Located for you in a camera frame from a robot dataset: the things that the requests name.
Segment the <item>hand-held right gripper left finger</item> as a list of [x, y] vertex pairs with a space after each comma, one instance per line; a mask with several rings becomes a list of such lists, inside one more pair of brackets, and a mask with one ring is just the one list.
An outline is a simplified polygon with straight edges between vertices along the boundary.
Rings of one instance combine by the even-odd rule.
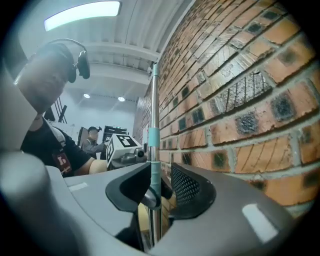
[[145, 194], [151, 193], [151, 197], [147, 198], [147, 206], [156, 209], [161, 201], [156, 191], [151, 188], [151, 176], [151, 163], [130, 165], [128, 173], [107, 184], [105, 194], [119, 211], [134, 213], [143, 202]]

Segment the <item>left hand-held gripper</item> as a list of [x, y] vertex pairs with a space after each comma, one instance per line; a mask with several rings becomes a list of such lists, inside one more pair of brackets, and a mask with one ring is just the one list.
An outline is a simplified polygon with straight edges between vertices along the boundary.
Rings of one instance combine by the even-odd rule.
[[107, 170], [116, 170], [145, 163], [147, 156], [143, 146], [131, 135], [113, 134], [106, 148]]

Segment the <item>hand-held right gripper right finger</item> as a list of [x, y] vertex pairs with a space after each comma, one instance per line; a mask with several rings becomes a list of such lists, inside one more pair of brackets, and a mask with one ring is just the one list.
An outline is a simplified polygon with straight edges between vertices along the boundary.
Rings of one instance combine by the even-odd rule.
[[211, 181], [178, 163], [171, 165], [171, 187], [176, 207], [169, 212], [170, 221], [200, 216], [210, 208], [217, 195]]

